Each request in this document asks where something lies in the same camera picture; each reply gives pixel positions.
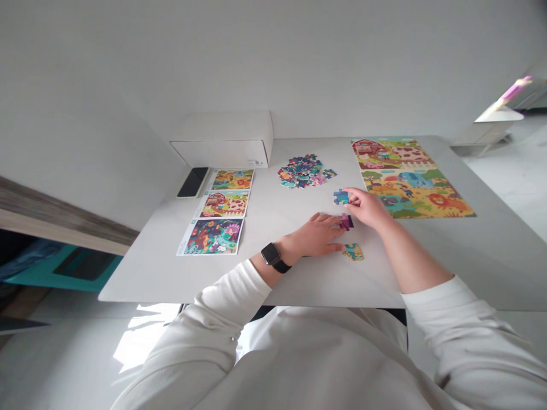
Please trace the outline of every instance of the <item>left hand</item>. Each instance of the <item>left hand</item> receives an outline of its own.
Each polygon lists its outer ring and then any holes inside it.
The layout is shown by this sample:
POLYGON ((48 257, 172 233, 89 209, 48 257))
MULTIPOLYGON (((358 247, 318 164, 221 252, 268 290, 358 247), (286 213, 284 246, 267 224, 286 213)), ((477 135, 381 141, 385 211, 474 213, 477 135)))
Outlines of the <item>left hand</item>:
POLYGON ((337 216, 321 215, 317 212, 295 232, 282 236, 275 243, 281 253, 281 259, 292 266, 303 256, 323 256, 341 252, 344 245, 330 243, 346 231, 343 228, 332 228, 333 225, 340 224, 337 216))

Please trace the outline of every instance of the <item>watch strap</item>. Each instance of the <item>watch strap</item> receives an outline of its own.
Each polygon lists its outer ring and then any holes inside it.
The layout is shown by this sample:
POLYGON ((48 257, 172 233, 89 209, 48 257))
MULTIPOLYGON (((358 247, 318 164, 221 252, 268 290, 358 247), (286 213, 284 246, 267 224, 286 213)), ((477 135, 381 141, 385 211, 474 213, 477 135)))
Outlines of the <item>watch strap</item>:
POLYGON ((287 273, 287 271, 292 268, 292 266, 287 265, 282 260, 278 260, 276 263, 272 264, 272 266, 279 273, 287 273))

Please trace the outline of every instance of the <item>white sweater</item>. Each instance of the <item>white sweater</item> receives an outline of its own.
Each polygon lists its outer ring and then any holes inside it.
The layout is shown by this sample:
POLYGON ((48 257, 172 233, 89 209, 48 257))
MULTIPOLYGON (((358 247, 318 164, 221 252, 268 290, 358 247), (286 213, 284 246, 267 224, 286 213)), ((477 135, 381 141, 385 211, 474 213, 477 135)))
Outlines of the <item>white sweater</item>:
POLYGON ((435 383, 382 310, 277 307, 247 324, 270 291, 248 260, 205 289, 113 408, 547 409, 545 365, 458 278, 403 295, 435 383))

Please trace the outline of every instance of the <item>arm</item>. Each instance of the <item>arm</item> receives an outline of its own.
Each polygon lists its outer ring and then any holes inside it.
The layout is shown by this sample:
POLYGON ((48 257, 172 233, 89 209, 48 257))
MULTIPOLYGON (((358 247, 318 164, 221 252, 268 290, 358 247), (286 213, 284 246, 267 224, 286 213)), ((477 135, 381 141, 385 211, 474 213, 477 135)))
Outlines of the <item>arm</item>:
MULTIPOLYGON (((317 213, 280 238, 276 246, 283 261, 293 265, 303 256, 341 251, 341 244, 329 243, 345 232, 331 229, 335 224, 340 224, 336 217, 317 213)), ((282 276, 258 253, 203 290, 169 325, 113 408, 192 408, 199 403, 233 368, 243 326, 282 276)))
POLYGON ((403 299, 439 360, 435 381, 458 408, 545 408, 547 368, 495 309, 442 267, 376 195, 347 188, 346 206, 379 233, 403 299))

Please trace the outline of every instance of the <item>hand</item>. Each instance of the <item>hand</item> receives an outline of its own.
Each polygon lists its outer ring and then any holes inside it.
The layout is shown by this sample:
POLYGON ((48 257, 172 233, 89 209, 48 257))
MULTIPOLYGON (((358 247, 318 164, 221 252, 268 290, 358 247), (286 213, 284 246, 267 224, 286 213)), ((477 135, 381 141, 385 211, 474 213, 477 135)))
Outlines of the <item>hand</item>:
POLYGON ((275 243, 281 259, 292 266, 303 256, 323 256, 342 251, 344 245, 330 243, 345 232, 343 228, 332 228, 333 225, 340 224, 340 219, 336 216, 316 213, 295 232, 281 237, 275 243))
POLYGON ((350 203, 344 205, 344 207, 364 224, 379 230, 384 226, 394 223, 394 219, 378 195, 370 194, 357 188, 345 188, 342 191, 350 194, 350 203))

